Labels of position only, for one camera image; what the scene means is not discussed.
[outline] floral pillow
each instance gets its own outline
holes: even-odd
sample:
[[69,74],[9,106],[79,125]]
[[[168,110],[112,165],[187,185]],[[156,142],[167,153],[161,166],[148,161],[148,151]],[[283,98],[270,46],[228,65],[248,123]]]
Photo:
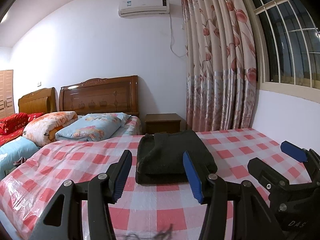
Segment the floral pillow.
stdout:
[[121,120],[121,127],[124,127],[124,125],[126,124],[128,118],[131,116],[129,114],[126,113],[103,113],[103,114],[87,114],[85,115],[86,117],[89,116],[94,116],[94,117],[99,117],[102,115],[111,115],[111,116],[116,116]]
[[121,119],[109,114],[87,114],[56,133],[56,140],[102,141],[121,126]]

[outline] light blue pillowcase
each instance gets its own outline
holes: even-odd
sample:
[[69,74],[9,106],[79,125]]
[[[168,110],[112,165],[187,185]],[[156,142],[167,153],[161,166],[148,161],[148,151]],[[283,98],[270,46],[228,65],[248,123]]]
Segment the light blue pillowcase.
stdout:
[[40,148],[32,141],[20,136],[0,147],[0,180],[5,177],[4,171],[11,170],[13,163],[21,157],[30,158]]
[[[121,120],[121,127],[124,127],[124,125],[126,124],[127,120],[131,116],[130,114],[126,114],[126,113],[104,113],[104,114],[118,117]],[[99,115],[100,116],[102,114],[89,114],[89,115],[91,115],[91,116],[98,116]],[[78,115],[78,119],[83,118],[85,116],[86,115]]]
[[121,126],[121,120],[109,114],[87,114],[56,132],[56,139],[69,141],[102,141]]

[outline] wooden nightstand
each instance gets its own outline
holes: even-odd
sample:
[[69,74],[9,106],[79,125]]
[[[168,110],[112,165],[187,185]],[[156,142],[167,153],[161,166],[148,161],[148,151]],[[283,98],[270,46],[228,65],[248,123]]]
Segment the wooden nightstand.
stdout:
[[181,119],[177,114],[147,114],[145,119],[146,133],[180,132],[180,122]]

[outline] window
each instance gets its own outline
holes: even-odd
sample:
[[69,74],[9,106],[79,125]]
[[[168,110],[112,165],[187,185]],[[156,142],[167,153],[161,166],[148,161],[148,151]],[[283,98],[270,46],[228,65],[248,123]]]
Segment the window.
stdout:
[[268,51],[264,82],[320,89],[320,32],[303,4],[299,0],[252,1]]

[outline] bed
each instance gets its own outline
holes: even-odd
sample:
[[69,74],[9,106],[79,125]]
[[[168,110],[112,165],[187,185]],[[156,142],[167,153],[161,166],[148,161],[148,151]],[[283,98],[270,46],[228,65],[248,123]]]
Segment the bed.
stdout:
[[79,84],[61,87],[60,111],[75,111],[78,115],[119,113],[131,115],[124,127],[112,136],[141,134],[138,110],[138,76],[94,78]]
[[[248,173],[247,163],[259,157],[290,183],[309,182],[303,165],[282,153],[277,142],[254,129],[200,132],[218,166],[217,174],[226,181],[250,180],[268,201],[268,192]],[[43,147],[26,163],[0,182],[0,209],[22,239],[28,239],[44,207],[66,179],[88,181],[105,172],[129,149],[132,168],[122,197],[110,206],[118,239],[130,233],[152,237],[173,225],[172,239],[195,240],[201,230],[205,205],[194,198],[188,183],[142,186],[135,183],[137,147],[142,136],[115,137],[100,142],[58,141]],[[231,239],[233,205],[228,202],[225,239]],[[87,206],[83,204],[84,239],[88,236]]]
[[[55,89],[42,88],[40,90],[24,95],[18,100],[19,112],[26,114],[52,113],[57,111]],[[8,134],[0,135],[0,146],[12,141],[23,133],[23,128]]]

